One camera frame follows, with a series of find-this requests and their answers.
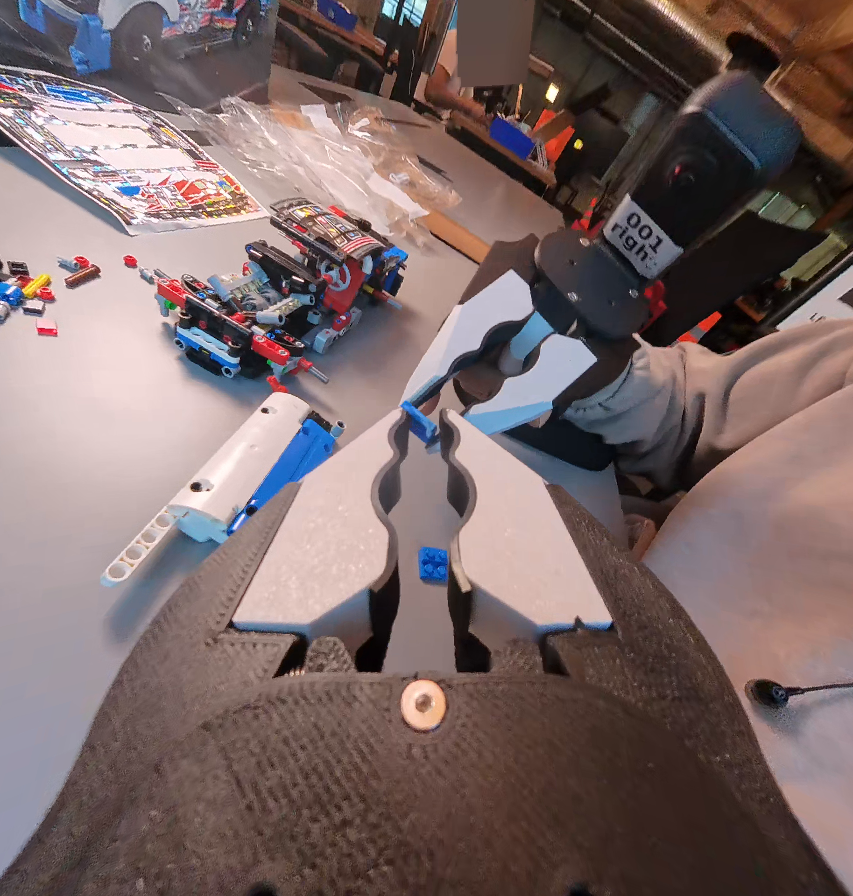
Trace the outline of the lego set box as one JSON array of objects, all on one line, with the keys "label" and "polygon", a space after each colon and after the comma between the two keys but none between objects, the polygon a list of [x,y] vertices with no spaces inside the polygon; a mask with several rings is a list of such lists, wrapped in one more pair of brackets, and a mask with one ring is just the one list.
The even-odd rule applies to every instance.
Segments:
[{"label": "lego set box", "polygon": [[272,1],[0,1],[0,64],[104,87],[157,111],[268,99]]}]

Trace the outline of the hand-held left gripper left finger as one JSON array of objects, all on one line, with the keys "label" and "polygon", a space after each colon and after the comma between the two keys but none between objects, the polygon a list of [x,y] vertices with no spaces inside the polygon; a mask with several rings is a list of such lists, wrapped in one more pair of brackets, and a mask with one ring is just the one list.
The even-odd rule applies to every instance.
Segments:
[{"label": "hand-held left gripper left finger", "polygon": [[247,585],[232,625],[311,643],[336,637],[350,653],[386,653],[398,613],[398,535],[389,519],[408,454],[402,409],[300,483]]}]

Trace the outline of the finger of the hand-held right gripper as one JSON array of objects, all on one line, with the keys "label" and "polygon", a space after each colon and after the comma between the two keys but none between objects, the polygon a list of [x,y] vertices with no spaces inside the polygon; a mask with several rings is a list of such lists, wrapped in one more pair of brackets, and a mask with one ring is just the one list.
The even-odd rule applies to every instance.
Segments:
[{"label": "finger of the hand-held right gripper", "polygon": [[418,362],[400,404],[425,409],[455,376],[469,375],[467,392],[477,396],[474,409],[530,408],[536,401],[520,380],[540,347],[540,315],[530,286],[508,271],[464,303],[456,305]]},{"label": "finger of the hand-held right gripper", "polygon": [[497,434],[548,416],[555,401],[598,363],[583,339],[558,333],[534,312],[513,336],[458,376],[473,396],[463,418]]}]

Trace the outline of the empty clear plastic bags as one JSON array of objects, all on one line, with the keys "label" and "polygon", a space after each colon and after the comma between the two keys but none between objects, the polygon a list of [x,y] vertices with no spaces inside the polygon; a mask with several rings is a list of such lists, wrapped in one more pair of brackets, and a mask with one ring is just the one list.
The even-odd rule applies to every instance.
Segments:
[{"label": "empty clear plastic bags", "polygon": [[283,199],[312,200],[368,221],[384,236],[424,238],[424,220],[462,199],[449,178],[423,161],[401,125],[354,102],[253,104],[223,98],[204,111],[160,92],[212,144],[241,160]]}]

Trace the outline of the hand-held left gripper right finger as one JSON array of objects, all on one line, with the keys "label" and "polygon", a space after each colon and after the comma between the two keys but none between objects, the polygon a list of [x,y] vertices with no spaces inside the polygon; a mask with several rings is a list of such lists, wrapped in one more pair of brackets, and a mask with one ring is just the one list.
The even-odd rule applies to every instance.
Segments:
[{"label": "hand-held left gripper right finger", "polygon": [[454,410],[441,412],[441,456],[458,515],[448,579],[455,658],[611,630],[611,611],[544,479]]}]

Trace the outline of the partly built lego car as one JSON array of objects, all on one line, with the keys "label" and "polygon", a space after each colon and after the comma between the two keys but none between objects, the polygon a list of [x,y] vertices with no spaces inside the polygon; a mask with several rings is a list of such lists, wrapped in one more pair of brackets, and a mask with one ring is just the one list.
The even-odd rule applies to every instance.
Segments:
[{"label": "partly built lego car", "polygon": [[301,199],[269,207],[270,225],[294,253],[259,239],[240,273],[202,280],[156,275],[155,298],[185,358],[225,379],[265,376],[275,392],[316,364],[361,321],[365,306],[400,309],[408,254],[362,219]]}]

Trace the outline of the lego sticker sheet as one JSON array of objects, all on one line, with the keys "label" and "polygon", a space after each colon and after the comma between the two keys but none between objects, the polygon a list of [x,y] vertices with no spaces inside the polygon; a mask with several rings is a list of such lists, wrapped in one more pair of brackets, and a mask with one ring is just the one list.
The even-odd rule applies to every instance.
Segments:
[{"label": "lego sticker sheet", "polygon": [[0,132],[133,237],[268,217],[195,140],[103,87],[0,65]]}]

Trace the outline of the white and blue lego panel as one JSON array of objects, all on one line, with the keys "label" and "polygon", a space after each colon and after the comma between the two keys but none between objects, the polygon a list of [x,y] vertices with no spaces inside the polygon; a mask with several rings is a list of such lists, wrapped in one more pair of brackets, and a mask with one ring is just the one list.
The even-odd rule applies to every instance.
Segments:
[{"label": "white and blue lego panel", "polygon": [[283,487],[328,460],[344,432],[342,420],[323,418],[289,393],[272,393],[112,560],[101,584],[127,581],[176,532],[197,543],[224,543]]}]

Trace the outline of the person's beige sweatshirt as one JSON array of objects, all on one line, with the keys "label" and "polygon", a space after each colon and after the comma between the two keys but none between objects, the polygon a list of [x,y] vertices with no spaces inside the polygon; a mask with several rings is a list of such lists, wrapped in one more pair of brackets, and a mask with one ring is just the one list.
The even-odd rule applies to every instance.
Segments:
[{"label": "person's beige sweatshirt", "polygon": [[791,810],[853,894],[853,689],[780,711],[745,691],[853,680],[853,385],[714,468],[645,563],[712,646]]}]

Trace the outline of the person's right forearm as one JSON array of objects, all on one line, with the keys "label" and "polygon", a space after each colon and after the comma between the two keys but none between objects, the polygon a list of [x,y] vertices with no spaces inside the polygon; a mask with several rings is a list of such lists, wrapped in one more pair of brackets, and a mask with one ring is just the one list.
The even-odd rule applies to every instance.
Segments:
[{"label": "person's right forearm", "polygon": [[575,400],[564,418],[613,447],[625,472],[674,491],[772,436],[812,462],[853,449],[853,319],[770,334],[734,353],[641,342],[609,385]]}]

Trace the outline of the brown cardboard piece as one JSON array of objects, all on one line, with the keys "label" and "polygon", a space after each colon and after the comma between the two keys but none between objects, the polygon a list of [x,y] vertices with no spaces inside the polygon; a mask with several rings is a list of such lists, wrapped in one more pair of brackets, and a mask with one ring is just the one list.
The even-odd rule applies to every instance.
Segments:
[{"label": "brown cardboard piece", "polygon": [[483,263],[488,255],[490,245],[486,241],[439,211],[432,211],[419,218],[418,224],[422,225],[432,237],[473,263]]}]

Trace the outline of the blue storage bin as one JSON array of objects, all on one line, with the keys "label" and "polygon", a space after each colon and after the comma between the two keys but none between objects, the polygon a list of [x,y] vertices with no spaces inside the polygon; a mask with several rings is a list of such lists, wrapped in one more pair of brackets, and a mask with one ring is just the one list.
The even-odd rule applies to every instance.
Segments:
[{"label": "blue storage bin", "polygon": [[522,130],[518,122],[510,122],[505,118],[496,117],[492,120],[489,135],[500,147],[522,161],[530,158],[536,146],[535,140]]}]

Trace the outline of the small blue lego piece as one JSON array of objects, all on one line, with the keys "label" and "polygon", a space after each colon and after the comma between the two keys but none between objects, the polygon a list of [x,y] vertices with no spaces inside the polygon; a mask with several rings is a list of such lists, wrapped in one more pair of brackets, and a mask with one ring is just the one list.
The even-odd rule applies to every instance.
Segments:
[{"label": "small blue lego piece", "polygon": [[399,407],[407,416],[410,435],[419,440],[427,451],[435,450],[441,441],[438,425],[409,401],[402,402]]}]

